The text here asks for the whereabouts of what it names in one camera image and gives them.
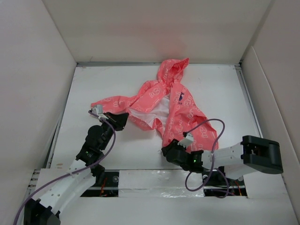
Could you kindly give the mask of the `pink hooded kids jacket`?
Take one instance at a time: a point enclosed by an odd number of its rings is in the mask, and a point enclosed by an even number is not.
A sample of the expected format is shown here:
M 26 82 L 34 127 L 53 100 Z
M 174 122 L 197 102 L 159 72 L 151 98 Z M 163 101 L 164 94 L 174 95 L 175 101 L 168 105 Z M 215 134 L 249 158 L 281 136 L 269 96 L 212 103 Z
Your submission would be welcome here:
M 188 152 L 217 150 L 216 130 L 181 83 L 188 64 L 188 58 L 165 60 L 156 80 L 146 81 L 136 95 L 107 97 L 92 103 L 91 107 L 102 105 L 105 113 L 129 113 L 129 120 L 140 129 L 158 131 L 164 147 L 173 139 L 182 140 L 183 133 L 191 131 L 194 142 Z

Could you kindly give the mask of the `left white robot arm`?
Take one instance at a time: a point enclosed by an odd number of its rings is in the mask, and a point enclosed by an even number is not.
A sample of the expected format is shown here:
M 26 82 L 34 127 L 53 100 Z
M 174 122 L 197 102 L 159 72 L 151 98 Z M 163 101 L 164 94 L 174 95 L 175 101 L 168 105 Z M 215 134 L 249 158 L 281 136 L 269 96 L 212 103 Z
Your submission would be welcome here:
M 63 211 L 91 186 L 104 182 L 105 168 L 100 162 L 108 155 L 108 145 L 114 146 L 116 132 L 122 131 L 129 114 L 99 114 L 100 125 L 89 128 L 85 142 L 67 173 L 46 183 L 37 191 L 50 186 L 38 199 L 30 197 L 24 204 L 23 224 L 59 225 Z

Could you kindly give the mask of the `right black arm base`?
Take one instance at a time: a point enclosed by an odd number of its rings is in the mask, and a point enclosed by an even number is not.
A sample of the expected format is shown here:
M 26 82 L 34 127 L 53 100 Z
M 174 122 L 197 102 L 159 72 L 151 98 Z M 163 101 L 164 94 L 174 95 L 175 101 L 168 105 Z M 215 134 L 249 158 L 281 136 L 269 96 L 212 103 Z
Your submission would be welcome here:
M 241 178 L 240 180 L 232 180 L 227 178 L 225 181 L 224 170 L 222 168 L 213 170 L 209 181 L 203 188 L 203 193 L 205 197 L 213 196 L 217 198 L 224 198 L 227 190 L 229 190 L 228 197 L 230 196 L 247 196 L 246 185 Z

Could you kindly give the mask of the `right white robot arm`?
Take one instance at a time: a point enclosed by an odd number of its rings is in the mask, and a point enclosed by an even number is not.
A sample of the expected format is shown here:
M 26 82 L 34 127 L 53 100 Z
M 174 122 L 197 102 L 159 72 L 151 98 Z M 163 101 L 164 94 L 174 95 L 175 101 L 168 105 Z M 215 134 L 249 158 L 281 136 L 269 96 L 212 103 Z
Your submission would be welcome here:
M 188 135 L 181 141 L 172 140 L 162 148 L 166 160 L 192 173 L 223 167 L 217 172 L 217 180 L 223 185 L 256 171 L 266 174 L 282 174 L 284 171 L 280 145 L 276 141 L 247 135 L 242 137 L 242 142 L 231 147 L 189 153 L 187 146 L 193 139 Z

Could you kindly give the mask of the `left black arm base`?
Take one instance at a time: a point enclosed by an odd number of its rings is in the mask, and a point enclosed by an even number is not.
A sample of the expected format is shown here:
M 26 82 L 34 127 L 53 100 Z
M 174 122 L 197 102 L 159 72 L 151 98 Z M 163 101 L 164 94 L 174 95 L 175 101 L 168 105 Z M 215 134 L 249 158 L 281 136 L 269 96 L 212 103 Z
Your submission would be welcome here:
M 119 170 L 105 170 L 96 178 L 96 183 L 88 188 L 81 197 L 118 197 Z

